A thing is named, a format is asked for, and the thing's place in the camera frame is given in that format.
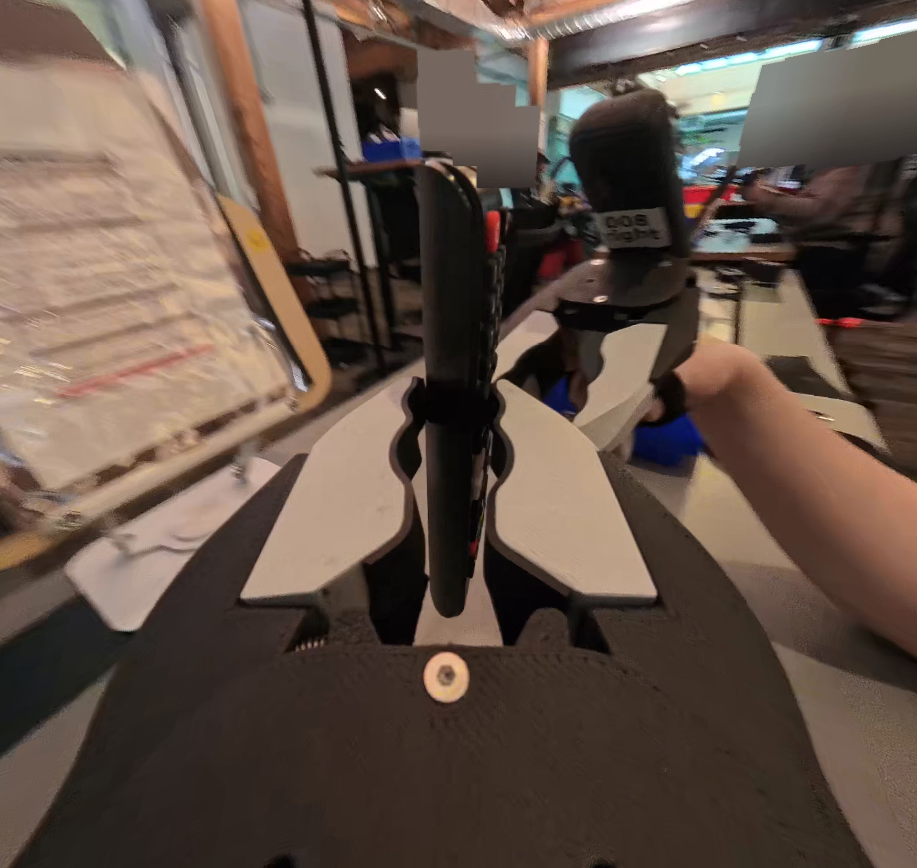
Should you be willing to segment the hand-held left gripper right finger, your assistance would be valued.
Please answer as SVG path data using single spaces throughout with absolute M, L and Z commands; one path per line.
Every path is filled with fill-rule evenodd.
M 489 544 L 567 599 L 648 606 L 658 589 L 598 450 L 510 381 L 496 384 Z

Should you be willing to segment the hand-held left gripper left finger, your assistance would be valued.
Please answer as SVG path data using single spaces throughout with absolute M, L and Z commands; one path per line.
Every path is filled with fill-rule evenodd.
M 413 478 L 425 382 L 399 378 L 315 442 L 239 599 L 253 606 L 326 606 L 330 589 L 366 576 L 381 606 L 422 599 L 426 547 Z

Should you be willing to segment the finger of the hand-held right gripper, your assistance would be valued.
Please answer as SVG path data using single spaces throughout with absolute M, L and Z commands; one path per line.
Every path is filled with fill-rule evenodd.
M 526 350 L 512 367 L 512 383 L 566 419 L 586 406 L 600 373 L 600 335 L 559 329 Z
M 650 379 L 667 330 L 665 324 L 635 324 L 579 335 L 586 396 L 577 428 L 599 452 L 629 452 L 653 400 Z

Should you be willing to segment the blue storage bin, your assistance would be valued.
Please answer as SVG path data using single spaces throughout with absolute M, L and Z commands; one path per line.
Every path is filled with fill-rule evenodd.
M 552 384 L 541 401 L 568 419 L 578 412 L 572 397 L 572 374 L 565 373 Z M 705 441 L 693 421 L 682 415 L 663 426 L 640 425 L 633 434 L 629 459 L 664 468 L 675 468 L 706 451 Z
M 363 160 L 371 164 L 423 159 L 419 139 L 412 137 L 367 137 L 361 142 L 361 151 Z

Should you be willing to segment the black remote control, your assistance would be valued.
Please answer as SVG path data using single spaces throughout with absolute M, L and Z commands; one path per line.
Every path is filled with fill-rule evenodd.
M 420 221 L 427 537 L 431 598 L 463 612 L 483 529 L 496 402 L 505 245 L 465 172 L 427 159 L 416 172 Z

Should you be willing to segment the person's right forearm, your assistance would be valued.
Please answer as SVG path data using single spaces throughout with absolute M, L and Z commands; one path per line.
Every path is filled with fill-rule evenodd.
M 915 656 L 915 483 L 817 419 L 754 357 L 767 378 L 763 425 L 714 457 L 836 607 Z

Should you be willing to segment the wooden top standing desk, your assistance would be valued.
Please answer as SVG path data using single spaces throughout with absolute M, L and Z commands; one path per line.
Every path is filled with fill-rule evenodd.
M 395 306 L 393 289 L 392 248 L 384 226 L 378 189 L 385 183 L 414 184 L 414 172 L 425 162 L 423 157 L 413 159 L 389 159 L 385 161 L 349 161 L 347 183 L 360 183 L 366 193 L 369 208 L 373 242 L 376 254 L 376 279 L 382 298 L 384 321 L 387 328 L 388 350 L 401 352 L 408 344 L 421 344 L 422 335 L 409 332 L 400 324 L 400 315 Z

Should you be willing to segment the grey desk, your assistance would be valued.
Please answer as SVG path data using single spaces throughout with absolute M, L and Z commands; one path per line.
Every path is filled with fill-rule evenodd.
M 914 660 L 836 610 L 708 458 L 630 473 L 700 540 L 765 628 L 866 853 L 876 866 L 915 866 Z M 98 621 L 62 569 L 2 587 L 2 866 L 60 789 L 129 639 Z

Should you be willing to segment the person's right hand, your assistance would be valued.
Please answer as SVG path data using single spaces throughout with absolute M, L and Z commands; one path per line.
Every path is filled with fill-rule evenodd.
M 702 342 L 686 361 L 653 382 L 652 401 L 639 425 L 662 428 L 688 416 L 710 448 L 749 437 L 766 417 L 763 371 L 743 347 Z

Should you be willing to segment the white metal document stand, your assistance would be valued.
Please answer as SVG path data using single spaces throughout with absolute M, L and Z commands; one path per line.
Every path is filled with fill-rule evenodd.
M 233 462 L 81 549 L 65 566 L 76 594 L 113 633 L 135 633 L 192 556 L 280 467 Z

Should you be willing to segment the black utility cart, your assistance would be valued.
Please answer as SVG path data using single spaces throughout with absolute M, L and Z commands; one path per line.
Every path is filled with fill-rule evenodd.
M 297 293 L 304 287 L 312 292 L 305 304 L 305 312 L 315 326 L 319 342 L 333 369 L 355 367 L 365 357 L 361 342 L 347 337 L 343 323 L 360 313 L 356 283 L 346 252 L 330 251 L 315 257 L 305 251 L 296 261 L 284 265 L 288 278 Z

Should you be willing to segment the wooden board with smiley sticker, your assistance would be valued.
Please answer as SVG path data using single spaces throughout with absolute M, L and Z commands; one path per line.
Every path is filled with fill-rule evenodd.
M 285 402 L 235 418 L 199 443 L 136 466 L 65 501 L 29 528 L 3 537 L 2 571 L 40 560 L 67 541 L 91 531 L 108 529 L 111 516 L 136 510 L 147 499 L 162 498 L 166 490 L 176 492 L 186 487 L 216 461 L 236 458 L 244 449 L 257 452 L 275 429 L 298 422 L 321 406 L 331 392 L 333 375 L 327 355 L 292 286 L 287 266 L 269 243 L 263 226 L 250 209 L 231 198 L 218 195 L 216 203 L 233 234 L 243 265 L 254 278 L 255 289 L 273 316 L 288 362 L 307 379 L 307 386 L 296 385 Z

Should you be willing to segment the instruction sheet in plastic sleeve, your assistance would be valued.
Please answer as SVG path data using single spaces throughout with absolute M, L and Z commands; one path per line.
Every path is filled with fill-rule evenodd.
M 315 377 L 217 193 L 144 82 L 2 61 L 2 533 L 242 420 Z

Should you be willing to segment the brown cardboard panel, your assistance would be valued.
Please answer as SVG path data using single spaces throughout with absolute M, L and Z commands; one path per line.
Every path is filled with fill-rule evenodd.
M 1 0 L 1 61 L 52 60 L 125 68 L 72 11 L 35 0 Z

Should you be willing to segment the wooden post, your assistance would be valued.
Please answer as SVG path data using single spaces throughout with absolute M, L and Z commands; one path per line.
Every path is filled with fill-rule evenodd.
M 192 0 L 212 50 L 224 100 L 258 214 L 270 242 L 286 264 L 300 247 L 272 145 L 258 80 L 237 0 Z

